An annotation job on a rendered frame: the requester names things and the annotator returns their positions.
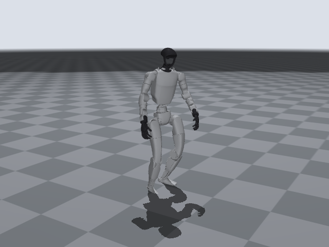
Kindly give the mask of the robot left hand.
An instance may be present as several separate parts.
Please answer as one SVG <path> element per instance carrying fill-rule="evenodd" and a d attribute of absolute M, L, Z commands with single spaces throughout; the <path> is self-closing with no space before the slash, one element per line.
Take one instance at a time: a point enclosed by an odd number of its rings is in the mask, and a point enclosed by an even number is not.
<path fill-rule="evenodd" d="M 192 115 L 193 115 L 193 117 L 194 117 L 194 119 L 193 119 L 193 121 L 195 121 L 195 125 L 193 125 L 193 129 L 194 130 L 197 130 L 198 129 L 198 127 L 199 127 L 199 113 L 196 111 L 196 109 L 192 109 Z"/>

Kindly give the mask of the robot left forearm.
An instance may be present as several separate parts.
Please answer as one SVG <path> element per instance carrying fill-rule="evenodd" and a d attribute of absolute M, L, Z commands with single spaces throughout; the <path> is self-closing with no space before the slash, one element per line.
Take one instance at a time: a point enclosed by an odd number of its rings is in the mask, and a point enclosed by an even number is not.
<path fill-rule="evenodd" d="M 190 94 L 190 92 L 189 92 L 189 94 Z M 193 102 L 193 99 L 192 99 L 191 94 L 190 94 L 190 97 L 187 98 L 187 100 L 186 100 L 186 104 L 188 105 L 188 107 L 189 107 L 191 113 L 192 113 L 192 109 L 196 109 L 196 111 L 198 112 L 198 110 L 197 110 L 197 108 L 196 108 L 196 106 L 195 106 L 195 103 Z"/>

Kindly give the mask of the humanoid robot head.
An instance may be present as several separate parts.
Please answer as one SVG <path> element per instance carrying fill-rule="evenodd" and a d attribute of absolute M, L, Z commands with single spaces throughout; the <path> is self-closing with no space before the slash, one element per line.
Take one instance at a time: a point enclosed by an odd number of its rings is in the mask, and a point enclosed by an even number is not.
<path fill-rule="evenodd" d="M 169 70 L 175 63 L 175 59 L 177 57 L 177 54 L 176 52 L 171 49 L 171 48 L 165 48 L 161 51 L 161 55 L 163 56 L 163 60 L 164 60 L 164 64 L 161 68 L 165 68 L 165 70 L 161 69 L 162 71 L 164 72 L 171 72 L 172 70 Z M 169 63 L 166 63 L 166 59 L 169 59 L 169 58 L 173 58 L 173 63 L 172 64 L 169 64 Z"/>

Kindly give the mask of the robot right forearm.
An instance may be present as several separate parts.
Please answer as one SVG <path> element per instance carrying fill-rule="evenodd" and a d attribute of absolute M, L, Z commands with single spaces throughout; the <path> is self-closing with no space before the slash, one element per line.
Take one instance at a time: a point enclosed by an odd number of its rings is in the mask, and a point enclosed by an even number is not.
<path fill-rule="evenodd" d="M 141 93 L 139 96 L 139 106 L 140 106 L 140 121 L 143 120 L 143 116 L 147 116 L 147 102 L 144 101 L 144 93 Z M 148 118 L 148 117 L 147 117 Z"/>

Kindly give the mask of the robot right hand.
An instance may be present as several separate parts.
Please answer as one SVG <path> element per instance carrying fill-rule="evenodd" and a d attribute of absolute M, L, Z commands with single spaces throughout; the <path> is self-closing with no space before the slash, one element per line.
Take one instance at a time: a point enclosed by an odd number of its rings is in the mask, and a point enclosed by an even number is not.
<path fill-rule="evenodd" d="M 147 116 L 144 115 L 144 116 L 143 116 L 143 120 L 140 122 L 140 123 L 141 123 L 141 134 L 142 134 L 142 137 L 143 137 L 144 139 L 150 139 L 149 137 L 152 137 L 152 136 L 150 136 L 149 133 L 148 133 L 148 129 L 149 129 L 150 131 L 152 131 L 152 130 L 148 127 L 147 122 L 148 122 Z M 148 137 L 148 136 L 149 136 L 149 137 Z"/>

